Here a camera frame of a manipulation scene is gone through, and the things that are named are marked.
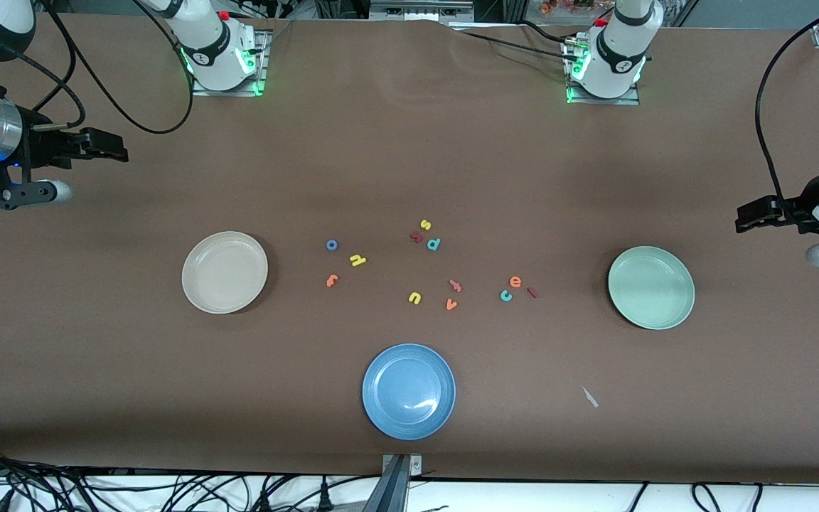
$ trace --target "brown table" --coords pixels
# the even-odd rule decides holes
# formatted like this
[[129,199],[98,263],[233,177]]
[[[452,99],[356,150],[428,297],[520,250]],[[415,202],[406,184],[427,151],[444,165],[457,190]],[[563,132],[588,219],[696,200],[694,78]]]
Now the brown table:
[[[129,112],[178,119],[185,84],[149,21],[65,22]],[[0,213],[0,450],[352,474],[422,452],[438,476],[819,482],[819,270],[803,259],[819,239],[732,225],[771,193],[754,93],[787,35],[663,30],[643,104],[598,107],[565,103],[552,59],[436,23],[296,22],[264,97],[196,98],[165,137],[78,72],[88,125],[122,134],[131,161],[37,171],[74,200]],[[64,69],[48,19],[29,55]],[[26,106],[51,87],[22,63],[0,84]],[[783,188],[800,191],[819,174],[819,50],[790,51],[764,101]],[[75,116],[64,95],[45,112]],[[409,238],[422,218],[438,252]],[[221,230],[269,250],[269,286],[241,314],[196,311],[179,282]],[[636,328],[608,299],[612,260],[643,244],[695,279],[676,329]],[[511,275],[540,298],[502,302]],[[458,383],[451,420],[416,443],[378,433],[360,401],[371,359],[408,341]]]

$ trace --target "torn paper piece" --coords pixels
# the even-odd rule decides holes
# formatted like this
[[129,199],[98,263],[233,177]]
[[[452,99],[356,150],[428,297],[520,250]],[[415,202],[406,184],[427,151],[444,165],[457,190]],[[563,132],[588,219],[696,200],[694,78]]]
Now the torn paper piece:
[[583,386],[581,386],[581,389],[583,390],[583,393],[586,393],[586,399],[589,400],[589,402],[592,404],[592,406],[599,407],[599,402],[596,402],[596,399],[593,398],[592,395],[589,394],[589,391],[587,391],[586,388],[583,387]]

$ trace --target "green plate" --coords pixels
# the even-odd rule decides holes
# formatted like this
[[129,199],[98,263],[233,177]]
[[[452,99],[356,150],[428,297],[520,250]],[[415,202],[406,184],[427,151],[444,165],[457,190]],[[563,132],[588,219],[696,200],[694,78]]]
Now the green plate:
[[656,331],[685,321],[695,302],[691,272],[659,247],[622,252],[609,271],[609,294],[624,318]]

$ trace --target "plate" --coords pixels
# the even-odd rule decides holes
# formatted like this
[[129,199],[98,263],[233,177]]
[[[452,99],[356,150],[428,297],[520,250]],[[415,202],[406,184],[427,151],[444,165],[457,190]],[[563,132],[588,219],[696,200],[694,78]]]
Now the plate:
[[182,289],[201,311],[227,314],[254,301],[267,282],[267,254],[257,240],[223,231],[201,240],[182,266]]
[[378,354],[362,382],[368,419],[384,434],[402,441],[438,431],[451,416],[456,393],[454,375],[444,358],[415,343]]
[[659,247],[622,252],[609,271],[609,294],[624,318],[656,331],[685,321],[695,303],[691,272]]

